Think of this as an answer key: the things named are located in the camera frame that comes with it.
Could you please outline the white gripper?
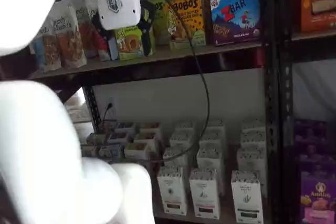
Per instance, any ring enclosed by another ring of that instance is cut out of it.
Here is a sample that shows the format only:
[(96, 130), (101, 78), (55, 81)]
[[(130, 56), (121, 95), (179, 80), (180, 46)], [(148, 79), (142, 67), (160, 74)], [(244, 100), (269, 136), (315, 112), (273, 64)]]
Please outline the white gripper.
[(116, 37), (112, 30), (135, 26), (141, 31), (143, 53), (152, 49), (150, 30), (155, 20), (155, 5), (148, 0), (97, 0), (98, 12), (92, 17), (93, 38), (100, 61), (119, 57)]

